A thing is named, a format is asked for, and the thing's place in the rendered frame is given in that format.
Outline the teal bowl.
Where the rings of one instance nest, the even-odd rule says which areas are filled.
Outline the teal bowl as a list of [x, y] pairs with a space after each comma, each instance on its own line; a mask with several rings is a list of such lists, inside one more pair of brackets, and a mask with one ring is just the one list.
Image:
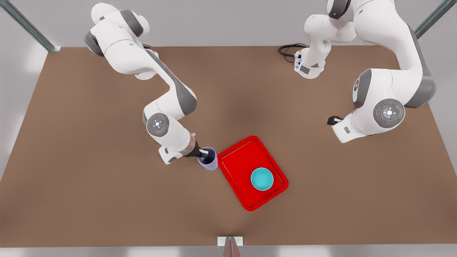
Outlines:
[[250, 182], [259, 191], [266, 191], [273, 186], [274, 177], [270, 170], [264, 167], [256, 168], [251, 176]]

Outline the lavender blue cup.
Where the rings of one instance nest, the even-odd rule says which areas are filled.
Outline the lavender blue cup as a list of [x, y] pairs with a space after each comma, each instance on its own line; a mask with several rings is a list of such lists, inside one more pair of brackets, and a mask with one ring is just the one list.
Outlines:
[[216, 170], [218, 168], [218, 158], [215, 150], [210, 147], [204, 147], [202, 150], [207, 151], [208, 154], [204, 158], [197, 158], [200, 165], [209, 171]]

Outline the silver frame post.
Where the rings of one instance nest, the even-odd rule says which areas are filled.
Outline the silver frame post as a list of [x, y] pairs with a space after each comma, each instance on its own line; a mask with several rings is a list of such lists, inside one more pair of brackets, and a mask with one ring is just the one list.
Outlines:
[[39, 31], [10, 0], [0, 0], [2, 8], [14, 21], [16, 21], [29, 35], [31, 35], [48, 52], [60, 52], [61, 47], [52, 44], [44, 34]]
[[442, 18], [455, 4], [457, 0], [443, 0], [435, 10], [415, 29], [416, 38], [423, 36], [438, 20]]
[[243, 237], [217, 237], [217, 246], [224, 247], [222, 257], [241, 257], [239, 246], [243, 246]]

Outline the red rectangular tray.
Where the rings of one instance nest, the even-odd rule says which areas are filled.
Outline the red rectangular tray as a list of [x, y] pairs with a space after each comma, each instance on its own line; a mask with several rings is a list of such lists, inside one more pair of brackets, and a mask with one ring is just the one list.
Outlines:
[[[289, 182], [276, 161], [257, 136], [249, 136], [218, 155], [219, 167], [247, 211], [255, 211], [284, 192]], [[270, 170], [273, 186], [259, 191], [250, 182], [252, 172], [259, 167]]]

